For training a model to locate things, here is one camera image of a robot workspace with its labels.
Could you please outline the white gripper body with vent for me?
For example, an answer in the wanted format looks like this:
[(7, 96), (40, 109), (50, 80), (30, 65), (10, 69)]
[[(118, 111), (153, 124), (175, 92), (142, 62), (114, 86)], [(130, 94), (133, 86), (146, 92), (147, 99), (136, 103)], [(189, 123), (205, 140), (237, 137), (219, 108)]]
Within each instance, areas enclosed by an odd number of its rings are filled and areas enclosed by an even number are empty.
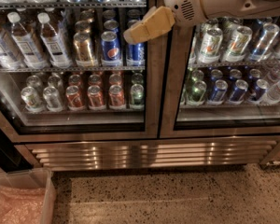
[(180, 27), (193, 27), (206, 22), (202, 0), (163, 0), (175, 15), (175, 23)]

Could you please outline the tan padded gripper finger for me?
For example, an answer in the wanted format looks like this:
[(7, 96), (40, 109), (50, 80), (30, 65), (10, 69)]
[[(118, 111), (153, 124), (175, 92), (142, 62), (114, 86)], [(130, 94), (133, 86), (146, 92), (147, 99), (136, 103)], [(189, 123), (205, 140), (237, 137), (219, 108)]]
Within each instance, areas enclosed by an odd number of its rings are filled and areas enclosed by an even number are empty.
[(152, 7), (143, 17), (124, 33), (128, 44), (144, 43), (168, 33), (175, 24), (175, 16), (169, 7)]

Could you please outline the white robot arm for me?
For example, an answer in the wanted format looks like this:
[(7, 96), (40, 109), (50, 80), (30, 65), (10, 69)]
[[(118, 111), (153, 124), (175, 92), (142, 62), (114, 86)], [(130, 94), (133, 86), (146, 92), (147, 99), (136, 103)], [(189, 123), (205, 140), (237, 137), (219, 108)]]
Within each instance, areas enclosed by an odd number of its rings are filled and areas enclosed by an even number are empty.
[(129, 44), (147, 42), (168, 33), (173, 26), (193, 27), (213, 18), (265, 18), (280, 15), (280, 0), (163, 0), (123, 37)]

